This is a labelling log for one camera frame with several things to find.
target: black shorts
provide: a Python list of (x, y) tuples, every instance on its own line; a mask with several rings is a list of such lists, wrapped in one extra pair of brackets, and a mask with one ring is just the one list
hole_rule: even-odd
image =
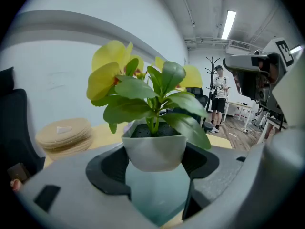
[(217, 110), (220, 113), (224, 112), (225, 98), (215, 98), (212, 101), (212, 110)]

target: potted plant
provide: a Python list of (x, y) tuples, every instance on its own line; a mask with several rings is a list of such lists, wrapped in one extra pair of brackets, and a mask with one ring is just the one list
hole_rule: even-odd
[(160, 111), (179, 107), (206, 117), (201, 103), (183, 89), (202, 87), (200, 73), (195, 66), (182, 67), (158, 57), (143, 73), (143, 60), (130, 55), (132, 47), (132, 43), (125, 48), (121, 42), (111, 41), (97, 50), (87, 97), (94, 106), (106, 106), (103, 118), (112, 133), (117, 124), (134, 121), (122, 136), (134, 166), (142, 171), (175, 169), (186, 141), (205, 149), (210, 148), (210, 142), (192, 117), (180, 113), (160, 116)]

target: white flower pot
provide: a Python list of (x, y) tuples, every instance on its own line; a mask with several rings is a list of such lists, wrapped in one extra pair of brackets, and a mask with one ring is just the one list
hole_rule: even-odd
[(130, 138), (139, 124), (146, 124), (145, 119), (135, 120), (122, 136), (132, 164), (141, 171), (150, 172), (173, 170), (179, 166), (185, 151), (186, 138), (182, 135)]

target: white shirt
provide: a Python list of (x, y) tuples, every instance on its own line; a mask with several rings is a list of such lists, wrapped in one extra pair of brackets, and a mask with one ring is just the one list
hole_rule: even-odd
[(221, 85), (223, 86), (222, 90), (217, 88), (216, 98), (227, 98), (228, 90), (224, 90), (224, 87), (226, 87), (226, 86), (229, 87), (229, 78), (226, 76), (223, 76), (223, 77), (217, 76), (214, 79), (214, 84), (217, 85), (217, 87), (220, 87)]

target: soil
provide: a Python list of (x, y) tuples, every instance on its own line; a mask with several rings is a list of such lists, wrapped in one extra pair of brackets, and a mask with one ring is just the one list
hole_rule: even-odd
[(151, 134), (147, 124), (140, 124), (136, 127), (131, 138), (137, 137), (156, 137), (156, 136), (172, 136), (180, 135), (174, 128), (170, 127), (166, 122), (160, 122), (158, 131), (155, 134)]

